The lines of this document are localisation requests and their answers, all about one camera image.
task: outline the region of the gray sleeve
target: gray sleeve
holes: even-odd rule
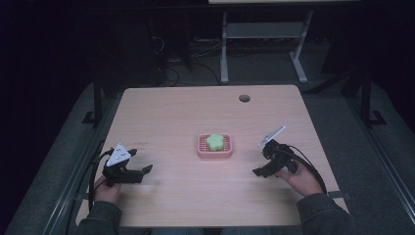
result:
[[[77,234],[118,234],[122,211],[108,202],[95,202],[88,216],[80,221]]]
[[[313,194],[297,203],[304,235],[354,234],[350,214],[325,194]]]

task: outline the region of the hand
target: hand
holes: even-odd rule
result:
[[[298,167],[296,173],[292,174],[281,169],[275,173],[275,175],[283,178],[294,190],[305,197],[312,194],[323,193],[323,190],[314,175],[300,162],[296,160],[294,160],[294,162]]]
[[[116,204],[118,203],[121,184],[116,183],[113,187],[108,187],[105,182],[106,179],[107,178],[103,175],[95,182],[94,201],[103,201]]]

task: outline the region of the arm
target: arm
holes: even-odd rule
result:
[[[297,203],[301,229],[305,235],[353,234],[350,215],[340,208],[323,191],[308,169],[296,162],[295,174],[280,170],[277,176],[283,178],[294,190],[304,196]]]
[[[105,185],[102,176],[95,182],[94,207],[88,216],[80,221],[77,234],[118,234],[122,211],[116,206],[120,184]]]

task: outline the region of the table surface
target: table surface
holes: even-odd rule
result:
[[[250,96],[241,102],[240,96]],[[339,191],[299,90],[294,85],[127,89],[103,151],[122,143],[138,149],[128,169],[154,165],[141,184],[124,184],[121,226],[275,226],[300,224],[301,198],[284,180],[256,177],[268,163],[257,143],[276,137],[299,148],[319,170],[327,189]],[[233,155],[197,155],[200,134],[229,133]],[[98,169],[101,175],[103,159]],[[336,199],[346,209],[343,199]],[[76,221],[88,214],[82,203]]]

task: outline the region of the floor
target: floor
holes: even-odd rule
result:
[[[168,79],[161,86],[211,86],[220,79],[217,41],[195,42],[191,69],[172,57],[166,69]],[[321,74],[328,42],[308,42],[300,60],[307,84],[299,83],[289,51],[295,41],[234,41],[230,44],[227,85],[294,84],[308,90],[332,77]],[[387,125],[367,128],[356,110],[360,97],[347,99],[342,80],[318,94],[303,95],[326,156],[343,192],[356,225],[357,234],[415,234],[410,209],[402,202],[400,178],[409,198],[415,191],[415,135],[393,109],[388,95],[376,84],[372,89],[372,110],[379,111]],[[69,234],[79,200],[88,181],[82,178],[86,163],[99,149],[114,118],[122,93],[104,97],[104,118],[97,127],[82,123],[93,111],[92,85],[79,97],[48,157],[39,170],[6,234]],[[300,227],[277,227],[275,234],[301,234]],[[121,228],[120,234],[146,234],[144,228]],[[206,230],[207,234],[217,229]]]

